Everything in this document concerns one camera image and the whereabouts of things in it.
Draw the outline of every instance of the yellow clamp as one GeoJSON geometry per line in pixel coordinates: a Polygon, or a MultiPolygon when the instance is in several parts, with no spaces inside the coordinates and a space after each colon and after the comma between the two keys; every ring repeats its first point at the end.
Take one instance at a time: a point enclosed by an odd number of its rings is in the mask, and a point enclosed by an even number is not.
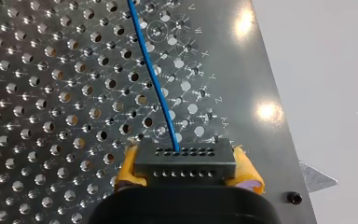
{"type": "MultiPolygon", "coordinates": [[[[136,145],[132,145],[127,148],[125,152],[126,159],[124,160],[124,163],[122,164],[115,181],[116,186],[119,181],[127,181],[131,182],[132,184],[141,186],[147,185],[145,178],[133,175],[133,164],[135,162],[137,149],[138,146],[136,145]]],[[[254,181],[257,183],[257,187],[253,187],[254,192],[257,194],[262,194],[265,188],[264,180],[252,165],[251,161],[246,156],[241,146],[234,147],[234,158],[235,162],[237,163],[235,177],[226,180],[226,185],[236,187],[246,181],[254,181]]]]}

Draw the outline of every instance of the black screw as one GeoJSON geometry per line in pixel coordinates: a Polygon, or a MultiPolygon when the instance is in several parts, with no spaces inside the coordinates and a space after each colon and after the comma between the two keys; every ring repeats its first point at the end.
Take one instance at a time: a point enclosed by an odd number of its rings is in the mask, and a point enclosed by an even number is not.
{"type": "Polygon", "coordinates": [[[302,203],[302,196],[297,192],[288,192],[287,200],[292,204],[301,204],[302,203]]]}

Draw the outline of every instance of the perforated metal sheet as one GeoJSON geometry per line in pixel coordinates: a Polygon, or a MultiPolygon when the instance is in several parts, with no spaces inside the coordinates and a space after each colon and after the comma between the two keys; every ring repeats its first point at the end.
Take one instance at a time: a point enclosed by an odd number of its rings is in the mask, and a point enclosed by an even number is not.
{"type": "MultiPolygon", "coordinates": [[[[314,223],[251,3],[136,4],[178,139],[244,144],[283,221],[314,223]]],[[[129,137],[169,142],[126,1],[0,0],[0,221],[86,223],[129,137]]]]}

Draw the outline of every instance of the gray floor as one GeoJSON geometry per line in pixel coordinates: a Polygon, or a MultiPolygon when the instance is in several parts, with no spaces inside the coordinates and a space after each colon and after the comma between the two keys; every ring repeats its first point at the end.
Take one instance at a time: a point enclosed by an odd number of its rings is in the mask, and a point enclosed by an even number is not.
{"type": "Polygon", "coordinates": [[[358,0],[254,5],[298,157],[338,179],[318,223],[358,223],[358,0]]]}

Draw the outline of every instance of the wire insulation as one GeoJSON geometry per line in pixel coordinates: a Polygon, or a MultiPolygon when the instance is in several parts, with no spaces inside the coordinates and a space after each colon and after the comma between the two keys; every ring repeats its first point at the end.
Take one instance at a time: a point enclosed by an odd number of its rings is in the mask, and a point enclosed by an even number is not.
{"type": "Polygon", "coordinates": [[[135,28],[135,33],[138,37],[139,46],[141,47],[142,54],[144,55],[147,71],[149,72],[150,78],[152,79],[153,86],[157,93],[159,103],[161,104],[162,113],[164,114],[165,121],[167,122],[168,131],[171,136],[172,147],[175,151],[180,151],[179,143],[176,139],[175,129],[173,128],[173,123],[170,116],[170,109],[168,108],[167,102],[165,101],[164,95],[161,91],[161,87],[159,85],[158,78],[154,71],[153,63],[150,59],[150,55],[147,52],[144,35],[142,34],[141,26],[138,22],[138,15],[136,13],[136,8],[132,1],[133,0],[127,0],[130,8],[130,14],[131,14],[133,26],[135,28]]]}

